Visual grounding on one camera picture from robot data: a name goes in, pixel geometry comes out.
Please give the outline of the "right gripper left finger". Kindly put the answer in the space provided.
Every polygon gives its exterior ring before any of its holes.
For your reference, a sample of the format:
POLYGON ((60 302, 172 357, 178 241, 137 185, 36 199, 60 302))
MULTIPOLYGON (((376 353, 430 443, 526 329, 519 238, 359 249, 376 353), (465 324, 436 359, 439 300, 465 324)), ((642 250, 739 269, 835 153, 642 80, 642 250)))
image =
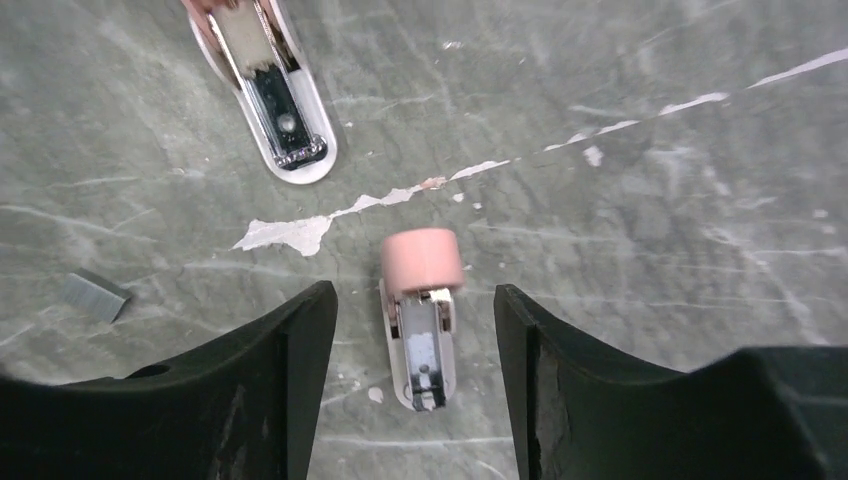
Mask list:
POLYGON ((337 319, 320 281, 123 379, 1 381, 5 479, 303 479, 337 319))

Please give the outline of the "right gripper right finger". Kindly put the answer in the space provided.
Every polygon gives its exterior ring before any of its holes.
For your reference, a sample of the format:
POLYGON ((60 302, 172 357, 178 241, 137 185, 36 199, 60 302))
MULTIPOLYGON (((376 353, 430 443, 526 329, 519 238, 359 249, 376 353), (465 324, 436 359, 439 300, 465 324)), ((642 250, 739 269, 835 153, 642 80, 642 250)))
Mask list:
POLYGON ((494 318, 523 479, 843 479, 847 350, 746 347, 689 373, 500 285, 494 318))

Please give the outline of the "small grey staple strip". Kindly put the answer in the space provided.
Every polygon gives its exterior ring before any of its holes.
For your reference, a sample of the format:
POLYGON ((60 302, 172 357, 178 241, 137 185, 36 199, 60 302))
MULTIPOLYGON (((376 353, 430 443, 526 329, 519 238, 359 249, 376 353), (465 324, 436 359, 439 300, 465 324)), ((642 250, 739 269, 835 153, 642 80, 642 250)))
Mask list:
POLYGON ((117 320, 132 293, 86 269, 67 275, 61 289, 61 299, 91 317, 108 323, 117 320))

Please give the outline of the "pink stapler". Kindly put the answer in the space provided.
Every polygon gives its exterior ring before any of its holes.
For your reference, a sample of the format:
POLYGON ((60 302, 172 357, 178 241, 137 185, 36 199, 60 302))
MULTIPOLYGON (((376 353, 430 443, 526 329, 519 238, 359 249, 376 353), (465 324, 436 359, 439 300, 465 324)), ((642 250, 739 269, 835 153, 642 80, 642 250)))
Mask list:
POLYGON ((236 97, 269 171, 295 185, 323 179, 338 142, 281 1, 187 1, 198 46, 236 97))
POLYGON ((393 234, 382 243, 381 270, 395 395, 416 412, 442 408, 457 384, 454 294, 465 284, 457 237, 444 228, 393 234))

